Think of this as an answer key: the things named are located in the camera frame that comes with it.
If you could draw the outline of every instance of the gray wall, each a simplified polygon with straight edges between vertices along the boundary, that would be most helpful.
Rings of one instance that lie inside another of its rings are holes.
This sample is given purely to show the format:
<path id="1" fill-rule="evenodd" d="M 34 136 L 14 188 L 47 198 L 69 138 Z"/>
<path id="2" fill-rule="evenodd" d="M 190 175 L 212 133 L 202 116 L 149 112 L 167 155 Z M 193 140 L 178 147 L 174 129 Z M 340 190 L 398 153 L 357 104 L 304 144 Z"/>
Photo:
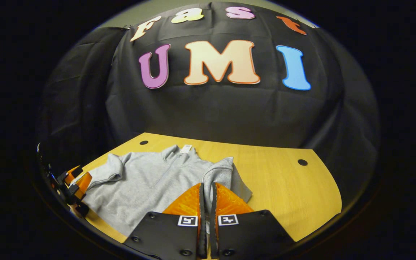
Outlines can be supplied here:
<path id="1" fill-rule="evenodd" d="M 99 25 L 99 27 L 114 26 L 127 28 L 130 25 L 145 22 L 148 19 L 153 18 L 153 16 L 155 16 L 156 14 L 163 13 L 167 10 L 182 7 L 184 5 L 203 2 L 210 2 L 210 0 L 147 0 L 128 8 L 127 10 L 124 10 L 123 12 L 112 17 L 105 23 Z M 267 0 L 211 0 L 211 2 L 238 2 L 248 5 L 256 5 L 259 7 L 268 8 L 270 10 L 275 10 L 279 13 L 283 13 L 284 15 L 287 15 L 291 18 L 295 18 L 300 22 L 311 27 L 318 27 L 306 18 Z"/>

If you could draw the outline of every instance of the gray sweatshirt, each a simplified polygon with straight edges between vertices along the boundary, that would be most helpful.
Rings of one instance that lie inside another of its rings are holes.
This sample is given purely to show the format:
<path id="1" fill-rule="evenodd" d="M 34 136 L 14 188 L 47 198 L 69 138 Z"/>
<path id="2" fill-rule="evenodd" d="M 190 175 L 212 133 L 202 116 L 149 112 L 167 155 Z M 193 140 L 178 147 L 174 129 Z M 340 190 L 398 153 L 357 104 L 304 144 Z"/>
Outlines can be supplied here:
<path id="1" fill-rule="evenodd" d="M 193 185 L 204 184 L 205 206 L 211 212 L 212 182 L 218 182 L 248 202 L 251 191 L 241 180 L 233 157 L 212 163 L 195 148 L 180 153 L 177 145 L 161 153 L 109 154 L 107 163 L 89 173 L 83 202 L 126 237 L 149 211 L 162 212 Z"/>

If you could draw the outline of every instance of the yellow table surface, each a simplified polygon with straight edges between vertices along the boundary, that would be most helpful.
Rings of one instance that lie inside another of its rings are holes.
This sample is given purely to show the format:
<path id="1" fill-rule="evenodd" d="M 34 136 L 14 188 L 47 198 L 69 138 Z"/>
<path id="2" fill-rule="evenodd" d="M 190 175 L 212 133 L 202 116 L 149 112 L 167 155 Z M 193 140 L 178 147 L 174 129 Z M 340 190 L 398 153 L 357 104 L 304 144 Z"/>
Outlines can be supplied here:
<path id="1" fill-rule="evenodd" d="M 140 145 L 143 140 L 148 143 Z M 92 161 L 83 170 L 87 172 L 103 165 L 109 153 L 120 156 L 130 152 L 161 152 L 175 144 L 180 148 L 190 144 L 202 160 L 214 163 L 233 156 L 241 178 L 253 192 L 248 205 L 255 211 L 271 211 L 294 241 L 306 237 L 341 212 L 338 186 L 312 149 L 217 143 L 143 133 Z M 308 165 L 299 165 L 299 159 L 306 160 Z M 89 211 L 86 220 L 120 243 L 127 239 L 93 211 Z"/>

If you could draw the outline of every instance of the sweatshirt sleeve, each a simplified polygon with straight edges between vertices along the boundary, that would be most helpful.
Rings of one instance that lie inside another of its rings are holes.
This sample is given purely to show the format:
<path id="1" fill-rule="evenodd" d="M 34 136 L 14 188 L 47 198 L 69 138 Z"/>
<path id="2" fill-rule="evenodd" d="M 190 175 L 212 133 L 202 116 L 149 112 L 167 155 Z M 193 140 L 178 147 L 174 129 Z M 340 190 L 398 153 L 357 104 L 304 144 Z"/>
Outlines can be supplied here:
<path id="1" fill-rule="evenodd" d="M 91 183 L 88 186 L 88 190 L 92 187 L 108 182 L 108 181 L 119 181 L 123 177 L 124 165 L 130 160 L 132 153 L 128 153 L 123 156 L 117 156 L 109 153 L 107 157 L 107 163 L 101 165 L 91 171 Z"/>
<path id="2" fill-rule="evenodd" d="M 205 206 L 208 212 L 211 212 L 213 202 L 213 188 L 211 184 L 217 182 L 233 191 L 245 202 L 251 198 L 252 192 L 242 181 L 238 174 L 237 168 L 233 163 L 233 157 L 224 158 L 213 164 L 203 176 Z"/>

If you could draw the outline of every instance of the clothing tag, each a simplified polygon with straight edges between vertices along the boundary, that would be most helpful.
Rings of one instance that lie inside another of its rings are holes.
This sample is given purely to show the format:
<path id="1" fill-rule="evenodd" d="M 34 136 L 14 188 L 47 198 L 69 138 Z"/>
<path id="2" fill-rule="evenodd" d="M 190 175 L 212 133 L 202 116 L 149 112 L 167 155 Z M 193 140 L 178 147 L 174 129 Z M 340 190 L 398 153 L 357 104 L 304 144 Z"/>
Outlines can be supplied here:
<path id="1" fill-rule="evenodd" d="M 188 153 L 190 149 L 192 148 L 191 145 L 186 144 L 179 153 Z"/>

